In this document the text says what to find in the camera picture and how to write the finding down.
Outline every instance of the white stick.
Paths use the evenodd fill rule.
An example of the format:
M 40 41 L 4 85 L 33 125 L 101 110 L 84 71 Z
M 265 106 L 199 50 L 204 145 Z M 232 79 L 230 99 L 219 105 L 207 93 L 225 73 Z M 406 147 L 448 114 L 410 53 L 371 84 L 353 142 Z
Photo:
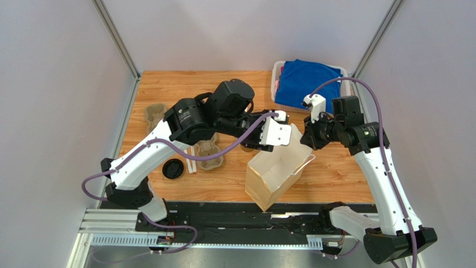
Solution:
M 192 166 L 190 166 L 190 159 L 185 158 L 185 160 L 187 161 L 188 172 L 189 172 L 189 173 L 192 173 L 192 172 L 193 172 L 193 169 L 192 169 Z
M 195 156 L 195 146 L 192 146 L 192 155 Z M 195 160 L 192 160 L 192 170 L 193 172 L 197 172 L 197 164 Z

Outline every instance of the cable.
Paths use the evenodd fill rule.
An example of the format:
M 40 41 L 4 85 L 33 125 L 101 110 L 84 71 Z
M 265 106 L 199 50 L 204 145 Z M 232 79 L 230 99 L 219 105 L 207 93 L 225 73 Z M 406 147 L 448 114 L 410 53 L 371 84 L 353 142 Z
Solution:
M 122 167 L 124 167 L 124 165 L 126 165 L 129 161 L 131 161 L 134 156 L 136 156 L 139 152 L 141 152 L 143 149 L 149 147 L 152 143 L 156 143 L 156 142 L 161 142 L 161 143 L 164 143 L 166 144 L 167 146 L 169 146 L 172 150 L 174 150 L 176 153 L 178 153 L 179 155 L 187 158 L 187 159 L 191 159 L 191 160 L 195 160 L 195 161 L 210 161 L 210 160 L 213 160 L 215 158 L 218 158 L 226 153 L 228 153 L 229 151 L 233 150 L 236 146 L 238 146 L 242 141 L 244 141 L 252 132 L 253 130 L 255 130 L 258 125 L 261 123 L 261 121 L 265 120 L 267 117 L 270 117 L 270 116 L 279 116 L 278 113 L 273 113 L 273 112 L 269 112 L 269 113 L 264 113 L 262 114 L 253 124 L 251 124 L 251 126 L 245 131 L 245 133 L 243 133 L 243 135 L 241 135 L 236 141 L 234 141 L 232 144 L 230 144 L 228 147 L 226 147 L 224 150 L 216 153 L 216 154 L 213 154 L 213 155 L 208 155 L 208 156 L 192 156 L 192 155 L 189 155 L 189 154 L 186 154 L 185 152 L 183 152 L 182 150 L 180 150 L 179 148 L 177 148 L 173 143 L 171 143 L 170 141 L 168 140 L 164 140 L 162 138 L 154 138 L 152 140 L 148 140 L 145 142 L 145 144 L 142 144 L 141 146 L 139 146 L 136 150 L 134 150 L 131 154 L 128 155 L 128 157 L 126 157 L 124 159 L 124 161 L 122 161 L 119 165 L 116 166 L 116 169 L 111 169 L 111 170 L 107 170 L 107 171 L 104 171 L 102 173 L 98 173 L 98 174 L 95 174 L 95 175 L 92 175 L 92 176 L 89 176 L 87 177 L 86 179 L 83 180 L 83 182 L 81 183 L 81 188 L 83 189 L 83 192 L 89 196 L 90 198 L 92 199 L 95 199 L 95 200 L 100 200 L 100 201 L 107 201 L 107 198 L 104 198 L 104 197 L 97 197 L 93 194 L 91 194 L 87 189 L 86 189 L 86 183 L 92 179 L 96 179 L 96 178 L 99 178 L 99 177 L 102 177 L 102 176 L 106 176 L 106 175 L 109 175 L 109 174 L 112 174 L 114 172 L 117 172 L 119 171 L 119 169 L 121 169 Z
M 360 241 L 357 240 L 357 243 L 355 243 L 354 247 L 349 250 L 349 252 L 347 252 L 346 254 L 342 254 L 342 255 L 332 255 L 332 254 L 325 254 L 323 252 L 322 253 L 322 257 L 328 257 L 330 258 L 331 260 L 337 260 L 337 259 L 340 259 L 340 258 L 344 258 L 344 257 L 348 257 L 350 256 L 352 253 L 354 253 L 354 251 L 357 250 L 357 248 L 359 247 L 360 245 Z
M 400 267 L 398 267 L 398 265 L 393 260 L 391 260 L 390 263 L 393 264 L 393 267 L 400 268 Z
M 192 240 L 190 240 L 190 242 L 186 243 L 182 247 L 177 248 L 175 250 L 169 250 L 169 251 L 162 251 L 162 252 L 161 251 L 155 251 L 155 253 L 161 253 L 161 254 L 177 253 L 179 251 L 185 250 L 188 246 L 190 246 L 197 239 L 198 231 L 193 226 L 188 226 L 188 225 L 175 225 L 175 226 L 162 225 L 162 224 L 158 224 L 158 223 L 153 222 L 149 217 L 147 217 L 147 215 L 145 215 L 145 214 L 142 214 L 142 215 L 144 215 L 144 218 L 146 219 L 147 222 L 149 222 L 150 224 L 152 224 L 155 227 L 159 227 L 159 228 L 162 228 L 162 229 L 191 229 L 194 232 Z
M 163 144 L 169 146 L 176 153 L 178 153 L 179 155 L 181 155 L 181 156 L 183 156 L 187 159 L 190 159 L 190 160 L 210 161 L 210 160 L 216 159 L 216 158 L 228 153 L 229 151 L 233 150 L 236 146 L 238 146 L 241 142 L 243 142 L 253 132 L 253 130 L 255 130 L 255 128 L 258 127 L 258 125 L 263 120 L 265 120 L 267 117 L 270 117 L 270 116 L 279 116 L 279 114 L 278 113 L 273 113 L 273 112 L 268 112 L 268 113 L 262 114 L 253 124 L 251 124 L 251 126 L 245 131 L 245 133 L 243 133 L 243 135 L 241 135 L 236 141 L 234 141 L 232 144 L 230 144 L 228 147 L 226 147 L 222 151 L 220 151 L 216 154 L 213 154 L 213 155 L 208 155 L 208 156 L 189 155 L 189 154 L 183 152 L 181 149 L 177 148 L 173 143 L 171 143 L 168 140 L 165 140 L 163 138 L 153 138 L 152 140 L 146 141 L 145 144 L 142 144 L 136 150 L 134 150 L 130 155 L 128 155 L 128 157 L 126 157 L 119 165 L 116 166 L 116 171 L 119 171 L 120 169 L 122 169 L 129 161 L 131 161 L 134 158 L 134 156 L 136 156 L 144 148 L 147 148 L 151 144 L 156 143 L 156 142 L 160 142 L 160 143 L 163 143 Z
M 107 170 L 107 171 L 104 171 L 102 173 L 95 174 L 95 175 L 87 177 L 81 183 L 81 189 L 83 189 L 83 192 L 92 199 L 99 200 L 99 201 L 107 201 L 107 198 L 105 198 L 105 197 L 97 197 L 97 196 L 93 195 L 92 193 L 90 193 L 88 191 L 88 189 L 86 189 L 86 183 L 90 180 L 93 180 L 93 179 L 96 179 L 96 178 L 99 178 L 99 177 L 102 177 L 102 176 L 106 176 L 106 175 L 112 174 L 114 172 L 116 172 L 116 171 L 115 170 Z
M 327 86 L 331 83 L 334 83 L 334 82 L 337 82 L 337 81 L 342 81 L 342 80 L 349 80 L 349 81 L 353 81 L 353 82 L 356 82 L 356 83 L 359 83 L 359 84 L 363 85 L 367 89 L 367 91 L 370 93 L 370 95 L 372 96 L 372 98 L 374 100 L 375 107 L 377 108 L 378 123 L 379 123 L 378 124 L 378 139 L 379 139 L 379 144 L 380 144 L 380 154 L 382 155 L 383 165 L 385 166 L 385 170 L 387 172 L 388 179 L 390 180 L 390 184 L 392 185 L 392 189 L 395 192 L 395 195 L 397 196 L 398 204 L 400 205 L 400 208 L 402 209 L 403 216 L 405 217 L 405 220 L 406 220 L 407 225 L 408 225 L 408 230 L 410 231 L 410 237 L 411 237 L 411 240 L 412 240 L 412 258 L 413 258 L 412 268 L 416 268 L 417 259 L 418 259 L 418 248 L 417 248 L 417 243 L 416 243 L 415 230 L 413 229 L 413 225 L 411 223 L 411 218 L 408 215 L 407 208 L 406 208 L 406 206 L 403 202 L 403 199 L 402 199 L 402 196 L 400 195 L 400 192 L 398 191 L 397 184 L 395 183 L 392 172 L 390 171 L 390 166 L 388 165 L 387 155 L 385 154 L 385 146 L 383 144 L 382 110 L 380 109 L 380 104 L 378 103 L 377 96 L 375 95 L 375 93 L 373 92 L 373 90 L 370 88 L 369 85 L 367 85 L 362 80 L 357 79 L 357 78 L 353 78 L 353 77 L 338 77 L 338 78 L 331 79 L 331 80 L 323 83 L 319 87 L 317 87 L 310 94 L 310 96 L 316 94 L 323 87 L 325 87 L 325 86 Z

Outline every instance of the gray wall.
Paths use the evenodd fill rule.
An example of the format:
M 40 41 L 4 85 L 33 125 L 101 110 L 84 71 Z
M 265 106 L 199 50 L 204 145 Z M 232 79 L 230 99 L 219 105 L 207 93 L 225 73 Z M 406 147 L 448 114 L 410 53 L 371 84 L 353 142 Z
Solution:
M 2 1 L 0 40 L 0 266 L 65 267 L 134 83 L 91 1 Z
M 105 0 L 143 70 L 271 70 L 278 60 L 356 68 L 392 0 Z
M 412 207 L 438 234 L 427 267 L 474 267 L 475 12 L 475 1 L 406 1 L 363 76 Z

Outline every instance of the black motor joint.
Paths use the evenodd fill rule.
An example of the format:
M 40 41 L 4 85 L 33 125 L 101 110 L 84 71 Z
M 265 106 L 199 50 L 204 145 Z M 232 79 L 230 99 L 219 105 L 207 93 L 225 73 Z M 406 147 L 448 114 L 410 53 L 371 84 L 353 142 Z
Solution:
M 210 140 L 216 132 L 240 137 L 261 115 L 270 111 L 252 113 L 254 96 L 248 84 L 232 79 L 221 82 L 213 93 L 179 100 L 165 113 L 164 120 L 172 132 L 169 139 L 193 146 L 198 141 Z M 262 124 L 264 122 L 242 145 L 258 150 L 273 150 L 272 146 L 259 144 Z
M 370 152 L 379 147 L 378 122 L 365 123 L 360 111 L 359 98 L 356 96 L 340 97 L 332 100 L 334 116 L 320 113 L 319 120 L 304 119 L 304 135 L 301 144 L 314 150 L 324 148 L 330 142 L 340 142 L 349 149 L 351 155 Z M 387 135 L 383 132 L 384 145 L 389 146 Z

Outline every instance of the metal frame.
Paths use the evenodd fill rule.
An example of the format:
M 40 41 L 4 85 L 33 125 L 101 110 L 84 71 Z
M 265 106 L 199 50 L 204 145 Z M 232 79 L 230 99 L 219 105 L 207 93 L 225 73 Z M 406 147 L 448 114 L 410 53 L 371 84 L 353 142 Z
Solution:
M 124 59 L 131 75 L 136 79 L 136 84 L 134 86 L 133 91 L 131 92 L 131 98 L 128 101 L 127 109 L 123 117 L 121 131 L 117 137 L 117 142 L 115 144 L 114 150 L 112 155 L 117 157 L 120 153 L 120 148 L 122 144 L 122 140 L 125 135 L 125 131 L 127 128 L 128 119 L 130 117 L 132 106 L 134 105 L 134 100 L 137 94 L 137 90 L 139 87 L 140 77 L 141 74 L 138 71 L 137 67 L 132 60 L 131 55 L 127 51 L 125 44 L 122 41 L 121 36 L 119 35 L 116 26 L 114 25 L 112 18 L 107 11 L 107 8 L 103 2 L 103 0 L 91 0 L 96 7 L 101 19 L 103 20 L 107 30 L 111 34 L 111 37 L 114 43 L 117 46 L 118 51 L 120 52 L 121 56 Z M 365 51 L 362 59 L 360 60 L 353 77 L 359 78 L 362 76 L 362 73 L 367 66 L 369 60 L 373 56 L 376 48 L 380 44 L 383 36 L 388 31 L 392 21 L 395 19 L 398 11 L 401 9 L 404 0 L 394 0 L 390 9 L 388 10 L 387 14 L 385 15 L 382 23 L 380 24 L 377 32 L 375 33 L 370 45 L 368 46 L 367 50 Z M 361 95 L 359 87 L 353 85 L 354 94 L 357 96 Z M 364 111 L 365 116 L 368 119 L 368 113 L 365 106 L 365 103 L 362 103 L 362 108 Z M 160 236 L 165 235 L 165 232 L 136 232 L 135 231 L 135 221 L 137 217 L 137 210 L 124 210 L 124 209 L 87 209 L 84 215 L 84 219 L 82 221 L 80 230 L 77 235 L 76 242 L 74 244 L 73 250 L 70 255 L 70 259 L 68 261 L 67 267 L 73 268 L 83 268 L 87 258 L 89 247 L 91 245 L 96 244 L 103 244 L 105 245 L 106 241 L 108 245 L 113 243 L 116 246 L 124 245 L 124 246 L 131 246 L 131 245 L 138 245 L 138 246 L 145 246 L 144 243 L 150 242 L 148 238 L 152 238 L 152 236 Z M 308 237 L 308 245 L 292 247 L 291 249 L 316 249 L 316 246 L 319 247 L 322 245 L 322 238 L 319 236 L 309 236 Z M 210 244 L 210 245 L 194 245 L 196 247 L 209 247 L 209 248 L 282 248 L 280 245 L 275 245 L 275 247 L 270 247 L 270 245 L 224 245 L 224 244 Z M 420 257 L 418 258 L 419 262 L 424 267 L 424 264 Z
M 369 63 L 370 59 L 374 55 L 378 45 L 380 42 L 382 42 L 383 37 L 387 33 L 388 29 L 390 28 L 390 25 L 392 24 L 393 20 L 397 17 L 398 11 L 403 6 L 403 3 L 405 0 L 394 0 L 392 5 L 387 11 L 387 14 L 382 20 L 382 23 L 377 29 L 377 32 L 375 33 L 374 37 L 372 38 L 372 41 L 370 42 L 369 46 L 367 47 L 367 50 L 365 51 L 364 55 L 360 59 L 359 64 L 357 65 L 357 68 L 355 69 L 355 72 L 353 73 L 352 77 L 354 78 L 360 78 L 363 73 L 365 68 L 367 67 L 367 64 Z M 364 119 L 366 122 L 370 122 L 369 118 L 369 111 L 367 109 L 367 104 L 365 102 L 365 99 L 362 98 L 362 92 L 361 92 L 361 86 L 360 84 L 356 84 L 355 82 L 351 83 L 351 87 L 354 91 L 354 94 L 359 98 L 360 100 L 360 108 L 362 109 L 362 112 L 364 113 Z
M 382 41 L 383 37 L 385 36 L 385 33 L 388 31 L 390 28 L 390 25 L 392 24 L 393 20 L 397 16 L 398 11 L 402 8 L 403 3 L 405 0 L 394 0 L 392 5 L 390 6 L 389 10 L 387 11 L 387 14 L 383 18 L 382 23 L 377 29 L 377 32 L 375 33 L 374 37 L 372 38 L 372 41 L 370 42 L 369 46 L 367 47 L 367 50 L 365 51 L 364 55 L 360 59 L 359 64 L 357 65 L 357 68 L 355 68 L 355 71 L 352 75 L 354 78 L 359 78 L 362 76 L 362 73 L 365 70 L 365 67 L 369 63 L 370 59 L 372 58 L 375 50 L 377 49 L 378 45 Z
M 121 56 L 124 59 L 124 62 L 126 63 L 127 67 L 129 68 L 129 71 L 131 72 L 132 76 L 134 76 L 134 78 L 138 80 L 141 74 L 138 71 L 136 65 L 134 64 L 134 61 L 132 60 L 131 55 L 127 51 L 126 45 L 124 45 L 124 42 L 122 41 L 122 38 L 119 35 L 119 32 L 117 31 L 117 28 L 114 25 L 114 22 L 112 21 L 111 15 L 107 11 L 106 5 L 104 4 L 102 0 L 91 0 L 91 1 L 96 7 L 96 10 L 98 11 L 107 30 L 111 34 L 112 40 L 116 44 L 117 50 L 119 50 L 119 53 L 121 53 Z

